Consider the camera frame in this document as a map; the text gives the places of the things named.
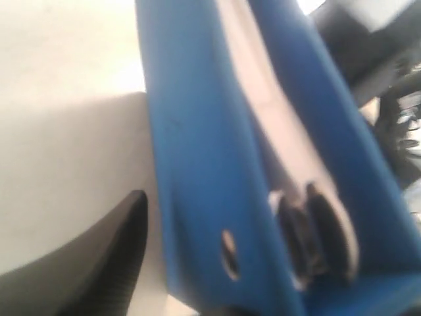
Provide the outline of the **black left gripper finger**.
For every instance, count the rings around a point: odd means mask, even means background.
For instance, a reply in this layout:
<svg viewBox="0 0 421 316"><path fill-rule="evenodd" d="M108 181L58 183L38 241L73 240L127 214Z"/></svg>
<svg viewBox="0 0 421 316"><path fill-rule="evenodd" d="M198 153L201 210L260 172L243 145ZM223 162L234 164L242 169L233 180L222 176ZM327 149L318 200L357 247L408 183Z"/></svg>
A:
<svg viewBox="0 0 421 316"><path fill-rule="evenodd" d="M2 315L127 315L148 233L148 199L131 191L83 234L1 275Z"/></svg>

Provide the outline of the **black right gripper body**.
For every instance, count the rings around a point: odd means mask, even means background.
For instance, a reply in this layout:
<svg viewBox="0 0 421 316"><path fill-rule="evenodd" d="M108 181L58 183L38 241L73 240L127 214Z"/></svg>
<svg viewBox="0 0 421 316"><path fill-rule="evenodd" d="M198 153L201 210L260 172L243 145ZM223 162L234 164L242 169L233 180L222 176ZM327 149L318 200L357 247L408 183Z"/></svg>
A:
<svg viewBox="0 0 421 316"><path fill-rule="evenodd" d="M420 63L419 1L325 1L309 18L358 107Z"/></svg>

